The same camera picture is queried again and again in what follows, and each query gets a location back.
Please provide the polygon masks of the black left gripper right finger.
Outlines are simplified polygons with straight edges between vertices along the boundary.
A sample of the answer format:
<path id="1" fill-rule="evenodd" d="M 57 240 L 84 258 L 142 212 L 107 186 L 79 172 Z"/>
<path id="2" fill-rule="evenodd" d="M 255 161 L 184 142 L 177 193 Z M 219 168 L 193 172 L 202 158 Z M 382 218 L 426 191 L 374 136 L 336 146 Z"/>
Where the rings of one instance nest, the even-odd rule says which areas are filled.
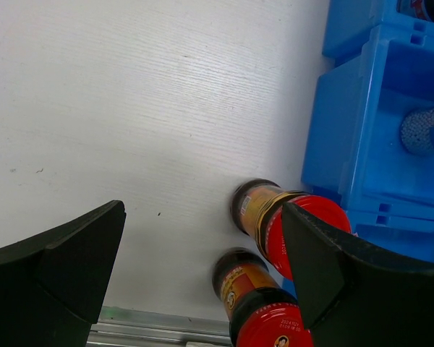
<path id="1" fill-rule="evenodd" d="M 282 231 L 315 346 L 434 346 L 434 263 L 376 246 L 293 203 Z"/>

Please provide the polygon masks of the silver-lid pepper shaker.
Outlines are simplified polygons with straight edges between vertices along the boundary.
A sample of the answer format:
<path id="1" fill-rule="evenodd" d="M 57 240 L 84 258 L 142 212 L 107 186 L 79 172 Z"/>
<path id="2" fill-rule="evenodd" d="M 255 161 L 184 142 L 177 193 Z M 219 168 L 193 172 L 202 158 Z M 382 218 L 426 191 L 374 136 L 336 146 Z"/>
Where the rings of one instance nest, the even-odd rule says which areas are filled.
<path id="1" fill-rule="evenodd" d="M 434 108 L 408 113 L 401 123 L 400 139 L 413 155 L 434 155 Z"/>

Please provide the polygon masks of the red-lid sauce jar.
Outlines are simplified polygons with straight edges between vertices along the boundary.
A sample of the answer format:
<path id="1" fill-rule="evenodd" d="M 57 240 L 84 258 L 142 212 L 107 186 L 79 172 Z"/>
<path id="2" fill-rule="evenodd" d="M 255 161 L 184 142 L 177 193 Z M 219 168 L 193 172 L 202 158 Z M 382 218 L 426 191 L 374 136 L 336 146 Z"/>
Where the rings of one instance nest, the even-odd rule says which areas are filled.
<path id="1" fill-rule="evenodd" d="M 229 319 L 233 346 L 312 346 L 297 299 L 273 279 L 248 249 L 227 250 L 213 267 L 213 290 Z"/>
<path id="2" fill-rule="evenodd" d="M 283 277 L 291 280 L 292 272 L 281 222 L 282 206 L 285 203 L 298 205 L 349 234 L 352 227 L 340 206 L 325 197 L 285 190 L 267 179 L 253 179 L 237 187 L 230 203 L 234 224 L 255 241 L 261 255 Z"/>

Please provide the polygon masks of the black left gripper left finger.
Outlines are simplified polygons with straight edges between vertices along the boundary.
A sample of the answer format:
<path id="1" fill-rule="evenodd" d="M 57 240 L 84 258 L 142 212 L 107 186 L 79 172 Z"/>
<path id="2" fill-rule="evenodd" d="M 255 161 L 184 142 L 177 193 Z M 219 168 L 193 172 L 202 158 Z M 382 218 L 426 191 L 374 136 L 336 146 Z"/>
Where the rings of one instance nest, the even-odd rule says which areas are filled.
<path id="1" fill-rule="evenodd" d="M 0 248 L 0 346 L 85 346 L 124 230 L 120 200 Z"/>

